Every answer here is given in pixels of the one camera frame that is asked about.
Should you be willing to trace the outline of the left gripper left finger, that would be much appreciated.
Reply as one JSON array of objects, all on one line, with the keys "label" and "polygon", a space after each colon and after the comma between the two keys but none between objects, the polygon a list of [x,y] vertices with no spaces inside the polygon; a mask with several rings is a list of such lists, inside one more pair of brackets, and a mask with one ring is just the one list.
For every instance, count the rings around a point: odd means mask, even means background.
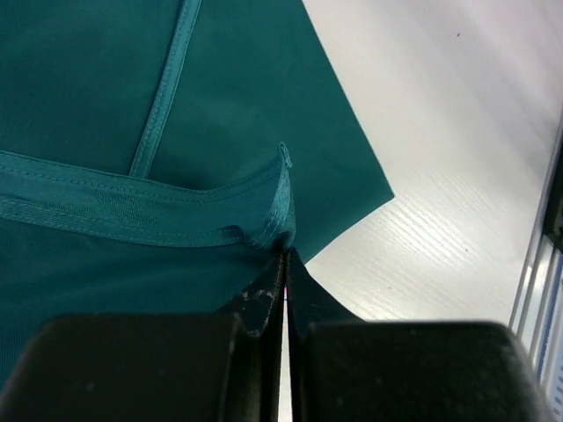
[{"label": "left gripper left finger", "polygon": [[57,317],[27,343],[4,421],[274,421],[286,258],[220,309]]}]

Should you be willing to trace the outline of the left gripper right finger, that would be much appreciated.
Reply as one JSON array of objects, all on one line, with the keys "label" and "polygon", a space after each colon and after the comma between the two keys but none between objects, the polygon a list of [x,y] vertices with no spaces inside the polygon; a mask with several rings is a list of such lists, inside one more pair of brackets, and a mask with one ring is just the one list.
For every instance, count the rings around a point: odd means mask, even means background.
[{"label": "left gripper right finger", "polygon": [[296,421],[549,421],[520,340],[487,321],[356,316],[285,258]]}]

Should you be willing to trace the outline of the teal cloth napkin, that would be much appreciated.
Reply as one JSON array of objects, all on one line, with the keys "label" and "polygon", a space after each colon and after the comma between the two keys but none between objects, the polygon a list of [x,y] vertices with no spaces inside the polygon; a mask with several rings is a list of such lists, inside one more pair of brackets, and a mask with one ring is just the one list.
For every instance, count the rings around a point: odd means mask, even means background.
[{"label": "teal cloth napkin", "polygon": [[48,320],[220,308],[391,187],[300,1],[1,4],[1,378]]}]

